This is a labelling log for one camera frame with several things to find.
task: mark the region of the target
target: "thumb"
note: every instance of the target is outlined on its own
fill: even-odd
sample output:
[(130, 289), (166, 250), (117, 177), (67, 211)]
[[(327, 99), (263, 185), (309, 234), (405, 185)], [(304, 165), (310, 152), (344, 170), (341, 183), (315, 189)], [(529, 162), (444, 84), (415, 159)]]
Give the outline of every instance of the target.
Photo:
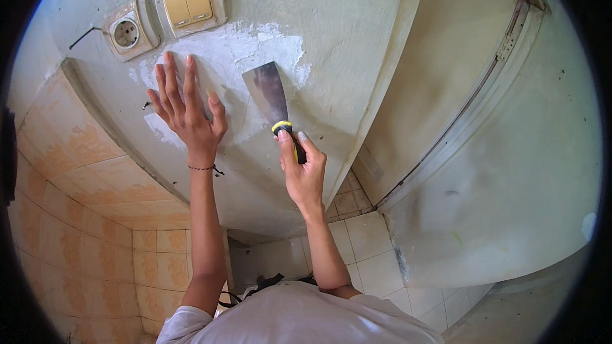
[(293, 150), (295, 149), (295, 145), (289, 133), (284, 129), (281, 129), (279, 131), (279, 145), (280, 154), (283, 157), (283, 161), (285, 161), (285, 172), (296, 172), (299, 167), (299, 164), (295, 160), (295, 153), (293, 152)]
[(216, 135), (223, 135), (228, 130), (228, 122), (225, 118), (225, 106), (219, 99), (216, 92), (210, 92), (208, 95), (208, 107), (212, 112), (212, 131)]

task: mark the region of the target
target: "left hand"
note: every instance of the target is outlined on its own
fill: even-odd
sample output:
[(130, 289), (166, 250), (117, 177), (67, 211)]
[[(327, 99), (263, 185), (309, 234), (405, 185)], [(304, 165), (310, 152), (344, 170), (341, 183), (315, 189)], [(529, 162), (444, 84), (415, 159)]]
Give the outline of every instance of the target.
[(225, 119), (225, 106), (219, 100), (217, 93), (210, 93), (208, 106), (214, 118), (208, 121), (198, 107), (195, 86), (195, 61), (188, 55), (185, 67), (185, 85), (183, 96), (180, 98), (176, 83), (176, 64), (171, 52), (164, 53), (164, 65), (157, 64), (155, 73), (159, 97), (153, 89), (147, 90), (147, 95), (156, 113), (187, 145), (187, 163), (193, 167), (211, 167), (215, 163), (217, 146), (227, 131), (228, 124)]

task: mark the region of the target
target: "finger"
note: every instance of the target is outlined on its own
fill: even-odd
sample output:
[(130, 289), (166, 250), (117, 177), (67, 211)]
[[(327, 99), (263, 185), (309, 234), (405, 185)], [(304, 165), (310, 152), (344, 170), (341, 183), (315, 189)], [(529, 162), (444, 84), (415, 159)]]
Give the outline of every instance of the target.
[(185, 110), (188, 113), (201, 113), (198, 107), (198, 99), (195, 86), (195, 61), (192, 55), (187, 56), (185, 62), (185, 86), (183, 87), (183, 95), (185, 96)]
[(164, 70), (166, 71), (166, 95), (174, 112), (183, 115), (185, 114), (185, 104), (180, 99), (179, 86), (176, 83), (176, 63), (172, 52), (164, 53)]
[(295, 149), (295, 145), (289, 133), (284, 129), (281, 129), (279, 131), (279, 144), (280, 153), (282, 154), (283, 160), (285, 161), (285, 172), (287, 174), (297, 172), (300, 165), (297, 163), (297, 160), (295, 159), (295, 153), (293, 152), (293, 150)]
[(299, 131), (296, 139), (306, 152), (307, 162), (311, 162), (314, 158), (323, 154), (304, 132)]
[(155, 77), (157, 79), (157, 89), (159, 90), (159, 97), (162, 105), (168, 112), (168, 115), (172, 117), (174, 116), (174, 109), (172, 109), (172, 104), (166, 95), (166, 74), (164, 68), (159, 64), (155, 65)]
[(215, 92), (208, 95), (208, 107), (212, 112), (212, 131), (219, 137), (228, 130), (228, 121), (225, 118), (225, 106)]
[(155, 107), (155, 112), (157, 113), (157, 115), (161, 117), (162, 120), (166, 122), (166, 124), (168, 124), (170, 122), (170, 117), (162, 106), (161, 101), (159, 101), (157, 93), (153, 89), (147, 89), (147, 95), (149, 95), (149, 98), (151, 100), (151, 103), (153, 103), (153, 106)]

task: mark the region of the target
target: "white t-shirt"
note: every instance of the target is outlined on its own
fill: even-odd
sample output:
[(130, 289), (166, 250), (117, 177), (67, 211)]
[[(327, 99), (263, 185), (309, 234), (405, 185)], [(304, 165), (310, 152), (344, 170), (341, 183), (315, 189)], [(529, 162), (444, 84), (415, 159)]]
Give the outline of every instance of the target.
[(214, 321), (183, 305), (165, 321), (157, 344), (423, 343), (441, 344), (431, 327), (389, 300), (342, 299), (304, 282), (280, 283), (249, 296)]

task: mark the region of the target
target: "forearm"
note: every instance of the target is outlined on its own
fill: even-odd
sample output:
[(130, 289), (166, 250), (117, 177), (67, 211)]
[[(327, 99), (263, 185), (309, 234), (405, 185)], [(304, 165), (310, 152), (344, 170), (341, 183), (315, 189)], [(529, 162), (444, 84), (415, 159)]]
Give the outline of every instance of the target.
[(223, 234), (217, 215), (211, 170), (191, 170), (191, 234), (193, 276), (225, 279)]
[(317, 285), (322, 290), (334, 290), (351, 286), (351, 276), (340, 252), (333, 241), (332, 233), (325, 221), (325, 210), (320, 208), (305, 215), (312, 268)]

